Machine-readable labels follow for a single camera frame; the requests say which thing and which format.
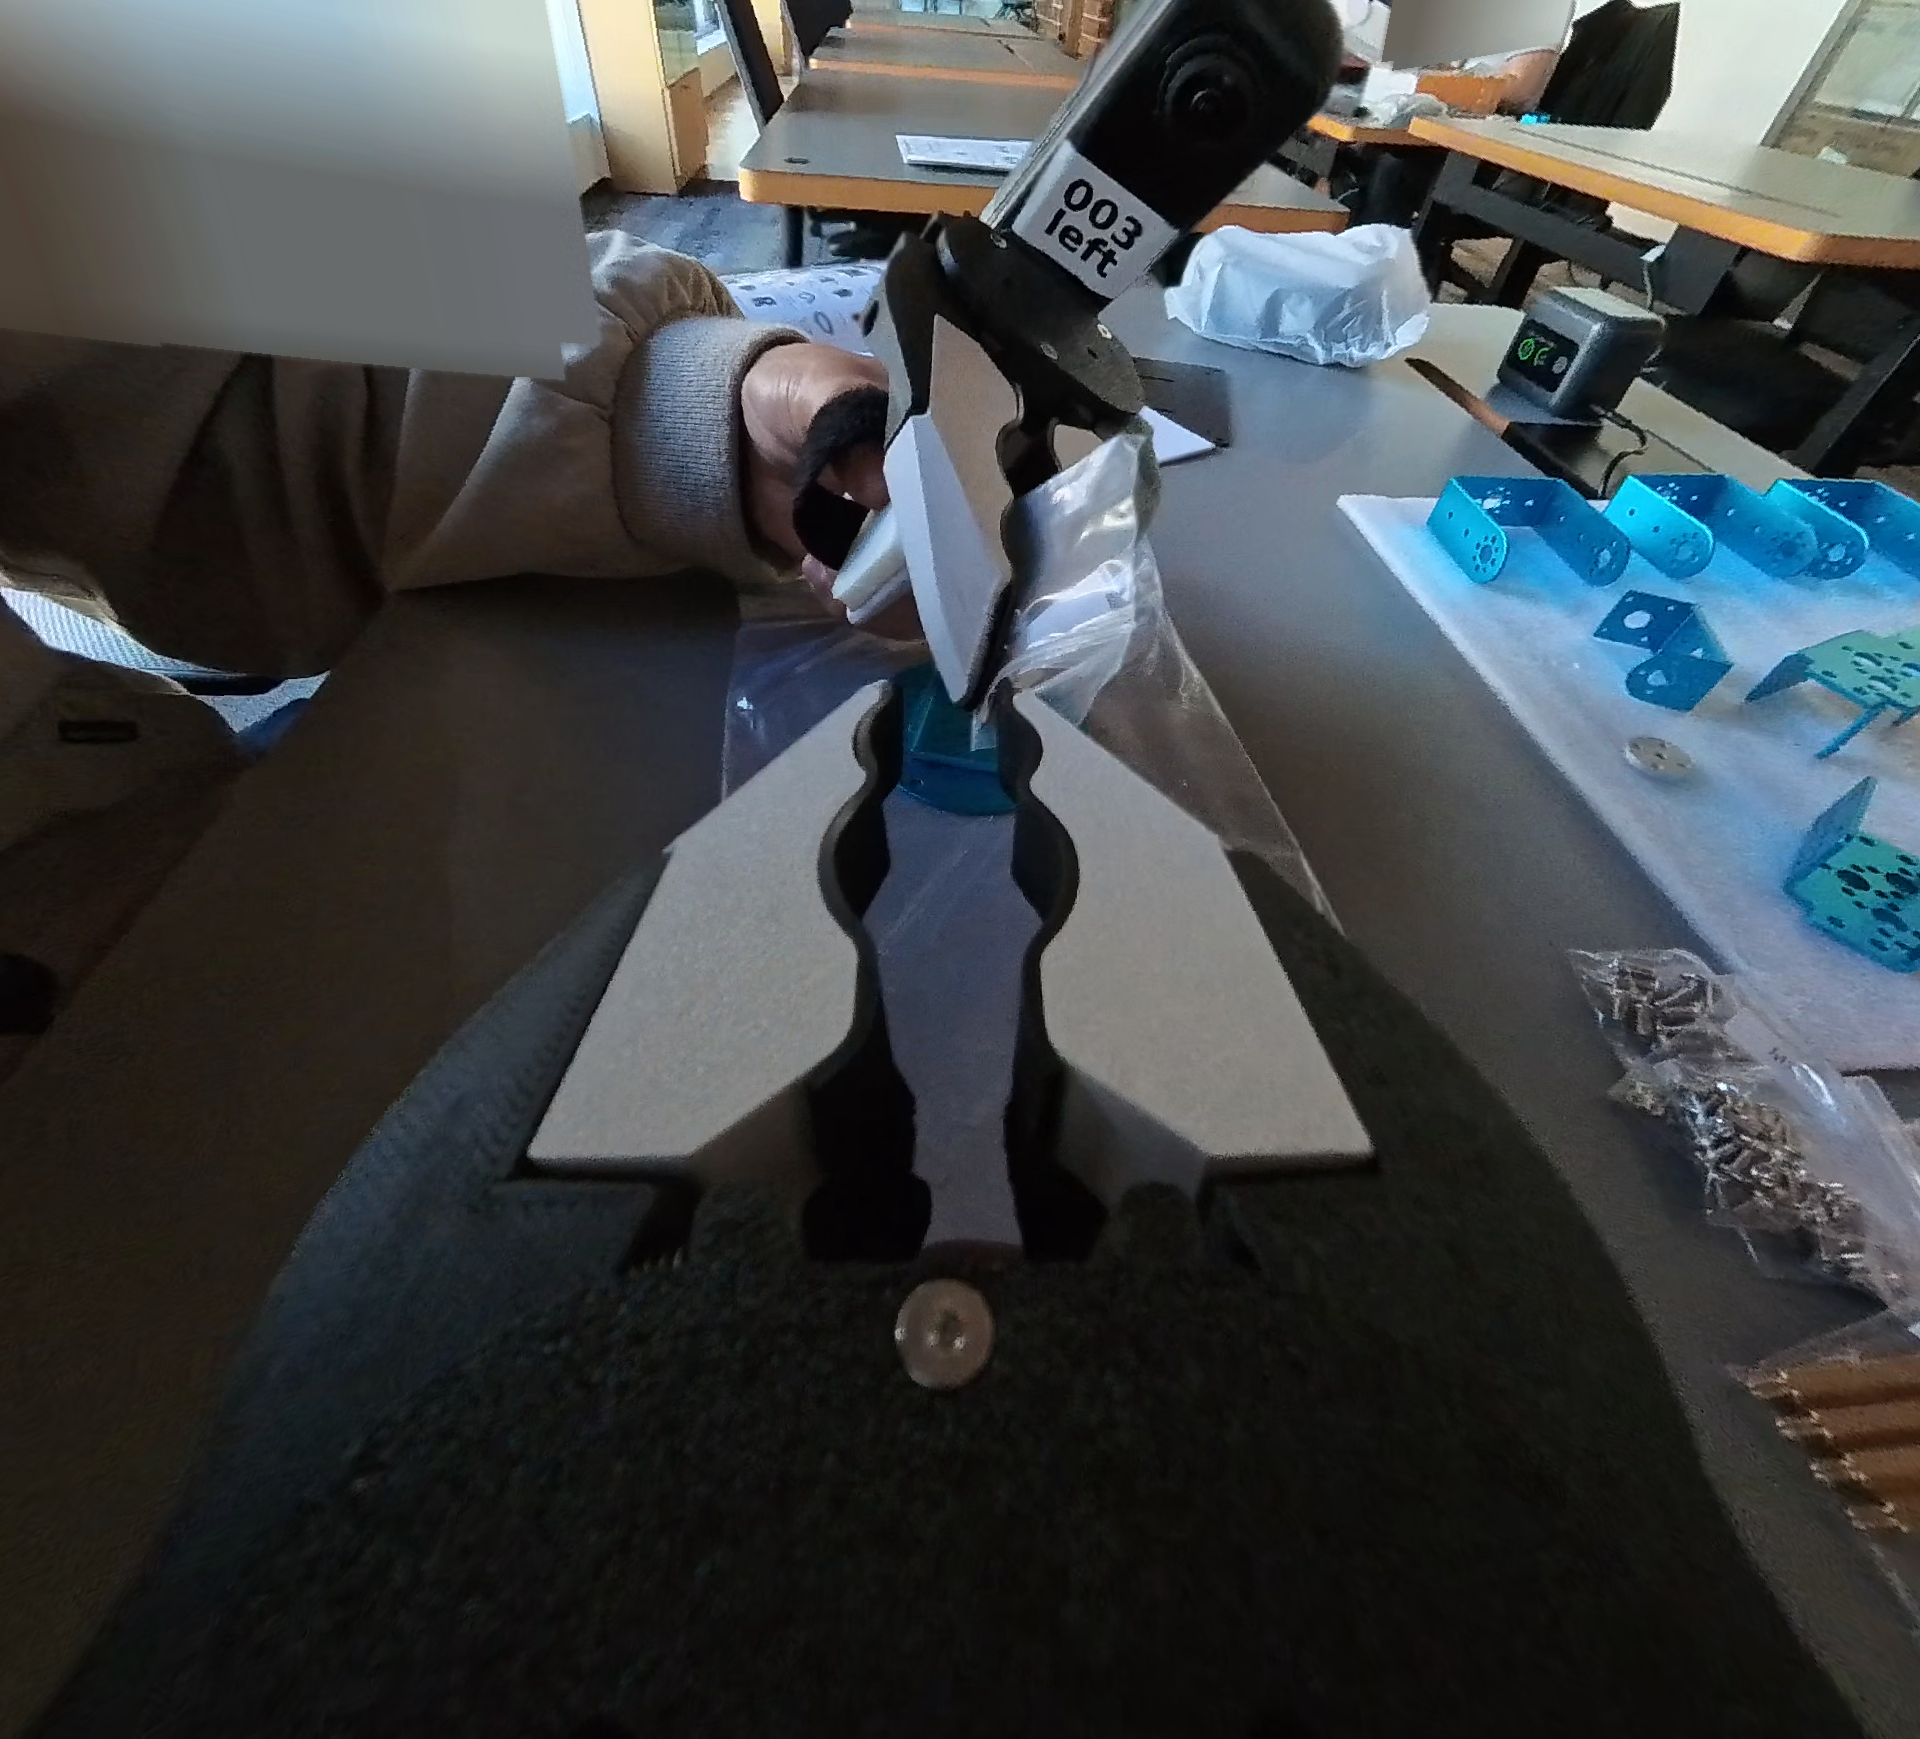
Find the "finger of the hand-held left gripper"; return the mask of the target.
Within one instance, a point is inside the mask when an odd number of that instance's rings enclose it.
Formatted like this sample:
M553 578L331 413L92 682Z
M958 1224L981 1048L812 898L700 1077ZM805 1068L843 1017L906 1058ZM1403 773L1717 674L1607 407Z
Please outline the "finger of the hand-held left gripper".
M949 695L973 707L1015 569L1002 527L1015 491L998 460L1018 395L947 316L933 328L928 405L891 444L884 476L922 631Z

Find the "printed instruction sheet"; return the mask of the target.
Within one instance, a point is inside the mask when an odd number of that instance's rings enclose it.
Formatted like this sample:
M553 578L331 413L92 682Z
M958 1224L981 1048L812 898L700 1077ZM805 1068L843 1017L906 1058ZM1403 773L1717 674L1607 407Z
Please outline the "printed instruction sheet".
M879 261L853 261L725 273L722 284L749 319L862 350L867 330L860 321L876 295L882 270L884 265Z

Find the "blue perforated U bracket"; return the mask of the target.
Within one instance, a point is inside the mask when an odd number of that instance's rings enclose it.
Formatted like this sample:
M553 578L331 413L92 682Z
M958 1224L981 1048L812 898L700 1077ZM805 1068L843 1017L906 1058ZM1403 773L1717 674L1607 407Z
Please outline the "blue perforated U bracket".
M1784 890L1816 933L1909 977L1918 971L1918 855L1863 829L1877 792L1865 777L1816 815Z

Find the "blue round base plate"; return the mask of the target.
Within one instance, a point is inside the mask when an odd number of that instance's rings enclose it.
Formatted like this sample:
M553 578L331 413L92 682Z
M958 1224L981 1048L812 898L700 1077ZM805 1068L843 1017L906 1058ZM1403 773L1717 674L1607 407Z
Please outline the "blue round base plate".
M988 723L979 722L976 732L982 736L986 726ZM949 773L949 771L914 771L914 769L905 771L903 756L901 756L901 792L949 815L1001 817L1015 809L1015 800L1008 795L1008 792L1001 784L1001 773L971 776L971 773Z

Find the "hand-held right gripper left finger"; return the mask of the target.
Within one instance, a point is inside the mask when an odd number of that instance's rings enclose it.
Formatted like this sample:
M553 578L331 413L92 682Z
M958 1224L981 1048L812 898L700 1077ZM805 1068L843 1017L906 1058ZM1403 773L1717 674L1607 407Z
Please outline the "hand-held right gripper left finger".
M671 842L532 1168L759 1189L828 1261L921 1250L933 1195L864 926L901 749L901 693L871 683Z

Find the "grey portable power station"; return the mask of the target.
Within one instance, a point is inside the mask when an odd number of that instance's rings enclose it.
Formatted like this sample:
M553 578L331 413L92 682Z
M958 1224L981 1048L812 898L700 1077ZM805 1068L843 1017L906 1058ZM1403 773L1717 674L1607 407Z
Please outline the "grey portable power station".
M1521 419L1595 425L1660 354L1666 321L1600 286L1554 286L1534 300L1496 371L1494 402Z

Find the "large clear plastic bag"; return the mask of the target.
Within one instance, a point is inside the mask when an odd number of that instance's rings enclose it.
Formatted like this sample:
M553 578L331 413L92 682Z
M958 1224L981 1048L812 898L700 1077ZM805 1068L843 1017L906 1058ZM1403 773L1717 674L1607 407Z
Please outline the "large clear plastic bag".
M1148 596L1127 658L1092 697L1086 734L1141 777L1264 862L1322 916L1334 908L1250 751ZM722 792L735 792L858 687L897 676L921 648L828 620L805 586L745 594L727 692ZM1020 959L1037 914L1012 878L1012 822L952 815L898 787L886 801L892 868L867 914L894 1058L917 1102L917 1173L928 1182L927 1247L1020 1247L1006 1176L1005 1110Z

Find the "person's left hand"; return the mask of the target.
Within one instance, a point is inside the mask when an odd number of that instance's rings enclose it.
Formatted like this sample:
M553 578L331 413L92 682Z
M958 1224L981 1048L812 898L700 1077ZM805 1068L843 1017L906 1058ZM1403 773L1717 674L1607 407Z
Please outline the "person's left hand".
M837 569L805 553L793 516L803 489L805 437L837 399L867 387L886 388L886 383L884 364L864 353L795 340L764 350L740 388L743 489L750 530L762 551L785 569L805 576L837 621L849 620L849 610L832 597ZM825 471L825 482L867 512L891 503L882 448L874 442L853 445L837 468ZM864 630L897 641L922 638L919 610L909 594L879 607Z

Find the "blue square servo bracket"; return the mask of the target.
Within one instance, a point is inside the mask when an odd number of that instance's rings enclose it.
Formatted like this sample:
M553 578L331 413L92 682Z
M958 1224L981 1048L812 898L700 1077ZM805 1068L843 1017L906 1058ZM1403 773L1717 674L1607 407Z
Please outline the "blue square servo bracket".
M897 680L903 705L903 769L996 776L995 729L976 732L973 712L949 695L933 665L922 664Z

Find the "small clear zip bag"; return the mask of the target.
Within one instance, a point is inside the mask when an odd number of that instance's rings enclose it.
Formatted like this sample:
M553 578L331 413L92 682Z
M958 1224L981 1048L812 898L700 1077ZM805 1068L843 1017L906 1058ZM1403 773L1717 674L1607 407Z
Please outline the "small clear zip bag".
M1083 728L1164 618L1148 539L1160 503L1154 431L1136 419L1020 496L1008 537L1010 602L988 689L1047 702Z

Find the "white crumpled foam wrap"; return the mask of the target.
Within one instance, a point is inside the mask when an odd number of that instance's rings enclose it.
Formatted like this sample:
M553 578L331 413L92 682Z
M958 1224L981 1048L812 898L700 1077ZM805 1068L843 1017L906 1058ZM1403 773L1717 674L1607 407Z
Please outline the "white crumpled foam wrap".
M1198 238L1164 312L1194 334L1322 367L1368 367L1411 350L1434 300L1411 233L1392 225Z

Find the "teal perforated bracket with legs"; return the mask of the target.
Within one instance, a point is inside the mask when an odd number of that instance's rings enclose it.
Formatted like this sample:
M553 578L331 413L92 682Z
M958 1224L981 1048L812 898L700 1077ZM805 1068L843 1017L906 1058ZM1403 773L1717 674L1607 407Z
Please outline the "teal perforated bracket with legs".
M1746 695L1759 702L1801 685L1836 695L1857 717L1815 754L1827 760L1881 720L1900 728L1918 715L1918 625L1891 633L1846 631L1786 656Z

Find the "bag of brass standoffs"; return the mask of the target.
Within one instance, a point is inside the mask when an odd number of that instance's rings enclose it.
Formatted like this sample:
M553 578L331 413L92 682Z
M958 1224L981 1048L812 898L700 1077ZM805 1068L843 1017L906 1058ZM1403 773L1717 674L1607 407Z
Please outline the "bag of brass standoffs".
M1909 1324L1832 1341L1734 1371L1815 1480L1865 1534L1916 1544L1918 1343Z

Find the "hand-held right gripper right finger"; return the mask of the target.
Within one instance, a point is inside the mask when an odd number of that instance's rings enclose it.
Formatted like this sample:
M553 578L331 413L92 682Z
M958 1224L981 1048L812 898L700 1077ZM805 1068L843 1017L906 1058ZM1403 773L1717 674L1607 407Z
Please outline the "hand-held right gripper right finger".
M1262 926L1277 880L1039 695L995 707L1039 916L1005 1114L1022 1253L1086 1257L1128 1193L1374 1165Z

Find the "person's left forearm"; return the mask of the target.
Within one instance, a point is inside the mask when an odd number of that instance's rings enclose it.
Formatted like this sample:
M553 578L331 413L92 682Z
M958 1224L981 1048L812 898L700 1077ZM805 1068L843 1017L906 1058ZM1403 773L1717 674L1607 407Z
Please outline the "person's left forearm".
M587 250L598 311L557 379L6 333L5 571L251 676L326 671L402 592L767 582L743 392L798 334L696 261Z

